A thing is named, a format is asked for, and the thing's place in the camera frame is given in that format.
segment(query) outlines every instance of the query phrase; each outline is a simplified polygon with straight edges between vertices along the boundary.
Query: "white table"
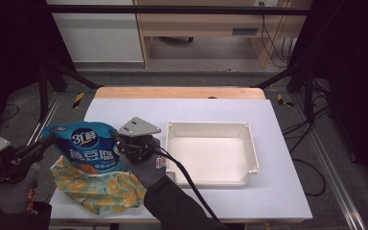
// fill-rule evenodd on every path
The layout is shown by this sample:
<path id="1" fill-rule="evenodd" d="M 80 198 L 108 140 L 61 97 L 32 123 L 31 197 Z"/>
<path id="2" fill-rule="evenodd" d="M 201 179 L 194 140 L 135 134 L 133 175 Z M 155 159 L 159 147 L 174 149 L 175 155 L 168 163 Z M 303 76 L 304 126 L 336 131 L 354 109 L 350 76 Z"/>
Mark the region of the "white table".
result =
<path id="1" fill-rule="evenodd" d="M 154 136 L 165 146 L 169 121 L 247 122 L 251 126 L 260 172 L 246 186 L 201 189 L 207 203 L 225 222 L 300 222 L 312 214 L 292 164 L 285 140 L 269 100 L 233 99 L 103 99 L 96 98 L 85 116 L 88 122 L 121 127 L 133 116 L 163 130 Z M 190 189 L 184 192 L 195 200 Z M 141 206 L 122 214 L 96 216 L 56 190 L 51 202 L 52 220 L 83 222 L 154 222 Z"/>

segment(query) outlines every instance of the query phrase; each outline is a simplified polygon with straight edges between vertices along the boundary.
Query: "white plastic tray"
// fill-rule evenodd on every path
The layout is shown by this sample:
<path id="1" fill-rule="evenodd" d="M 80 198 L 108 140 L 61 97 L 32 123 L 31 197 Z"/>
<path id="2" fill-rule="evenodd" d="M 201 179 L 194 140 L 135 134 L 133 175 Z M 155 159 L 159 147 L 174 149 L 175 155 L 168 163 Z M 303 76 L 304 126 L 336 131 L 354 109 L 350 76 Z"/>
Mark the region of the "white plastic tray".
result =
<path id="1" fill-rule="evenodd" d="M 260 170 L 248 123 L 169 122 L 166 150 L 204 188 L 242 186 Z M 170 160 L 167 172 L 177 185 L 189 185 Z"/>

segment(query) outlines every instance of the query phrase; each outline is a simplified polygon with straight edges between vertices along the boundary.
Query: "gray floor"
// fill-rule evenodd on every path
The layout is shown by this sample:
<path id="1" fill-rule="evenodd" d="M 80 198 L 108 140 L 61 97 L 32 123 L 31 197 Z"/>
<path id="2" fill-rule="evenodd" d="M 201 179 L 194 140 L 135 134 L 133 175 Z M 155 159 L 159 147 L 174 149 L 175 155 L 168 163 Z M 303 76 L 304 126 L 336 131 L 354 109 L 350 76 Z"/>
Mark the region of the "gray floor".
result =
<path id="1" fill-rule="evenodd" d="M 193 43 L 167 38 L 156 39 L 149 69 L 123 67 L 114 72 L 110 69 L 83 69 L 81 74 L 87 78 L 105 85 L 199 85 L 199 86 L 249 86 L 262 82 L 282 68 L 268 66 L 266 69 L 258 67 L 257 60 L 252 53 L 247 39 L 213 39 L 195 38 Z M 67 81 L 70 87 L 61 93 L 61 99 L 51 124 L 69 123 L 82 120 L 84 113 L 92 101 L 95 90 L 88 89 L 72 80 Z M 286 102 L 298 103 L 301 95 L 289 95 L 284 86 L 287 79 L 277 82 L 265 91 L 265 95 L 272 101 L 274 111 L 281 128 L 289 127 L 303 121 L 297 107 L 288 107 L 277 103 L 277 95 L 281 93 Z M 72 108 L 78 93 L 85 95 L 79 108 Z M 8 104 L 19 106 L 19 112 L 7 122 L 0 124 L 0 135 L 12 141 L 14 146 L 25 145 L 35 130 L 38 118 L 38 87 L 36 84 L 14 92 Z M 319 98 L 316 110 L 326 106 L 326 101 Z M 13 114 L 14 107 L 8 106 L 3 118 Z M 353 164 L 349 157 L 343 138 L 334 120 L 325 114 L 315 120 L 314 130 L 318 133 L 324 149 L 330 156 L 339 173 L 346 190 L 355 204 L 364 224 L 368 229 L 368 171 L 364 165 Z M 305 127 L 286 136 L 299 136 Z M 296 139 L 286 139 L 291 148 Z M 322 173 L 324 169 L 318 161 L 310 137 L 306 137 L 291 154 L 292 157 L 305 160 L 313 164 Z M 49 168 L 58 158 L 55 148 L 46 150 L 42 160 L 42 172 L 38 178 L 39 187 L 36 190 L 36 200 L 50 200 L 55 189 L 53 177 Z M 306 193 L 316 193 L 321 189 L 321 180 L 312 169 L 295 163 L 296 170 Z M 271 223 L 271 229 L 351 229 L 340 208 L 340 201 L 335 191 L 327 182 L 325 194 L 318 197 L 308 196 L 313 219 L 300 224 L 284 225 Z M 59 229 L 65 223 L 53 223 L 52 229 Z M 71 225 L 73 228 L 84 229 L 86 224 Z M 249 229 L 265 229 L 265 224 L 251 224 Z"/>

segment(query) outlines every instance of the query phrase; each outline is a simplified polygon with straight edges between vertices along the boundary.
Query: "black glove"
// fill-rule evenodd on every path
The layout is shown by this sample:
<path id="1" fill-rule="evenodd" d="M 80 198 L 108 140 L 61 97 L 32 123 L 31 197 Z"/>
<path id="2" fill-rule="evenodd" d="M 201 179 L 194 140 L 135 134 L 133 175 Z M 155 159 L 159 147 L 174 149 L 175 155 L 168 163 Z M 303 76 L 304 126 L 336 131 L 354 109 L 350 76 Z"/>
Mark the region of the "black glove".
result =
<path id="1" fill-rule="evenodd" d="M 31 188 L 40 171 L 40 165 L 34 163 L 23 180 L 16 184 L 0 183 L 0 209 L 5 214 L 24 214 L 31 204 Z"/>
<path id="2" fill-rule="evenodd" d="M 146 189 L 149 186 L 154 185 L 161 177 L 163 177 L 163 175 L 166 175 L 166 158 L 164 156 L 154 154 L 146 162 L 132 165 L 127 157 L 123 154 L 120 155 L 120 159 L 124 163 L 125 168 L 136 175 L 143 187 Z"/>

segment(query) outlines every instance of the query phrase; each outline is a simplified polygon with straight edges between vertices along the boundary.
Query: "blue snack bag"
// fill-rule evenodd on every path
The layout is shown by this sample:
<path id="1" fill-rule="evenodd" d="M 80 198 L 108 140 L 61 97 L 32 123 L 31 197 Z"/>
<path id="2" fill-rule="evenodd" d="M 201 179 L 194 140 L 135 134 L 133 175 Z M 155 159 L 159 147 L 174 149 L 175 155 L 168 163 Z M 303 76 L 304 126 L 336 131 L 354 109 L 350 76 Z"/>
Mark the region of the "blue snack bag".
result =
<path id="1" fill-rule="evenodd" d="M 116 140 L 109 131 L 116 129 L 105 123 L 75 122 L 46 126 L 42 135 L 54 133 L 57 149 L 79 170 L 101 174 L 124 170 L 114 151 Z"/>

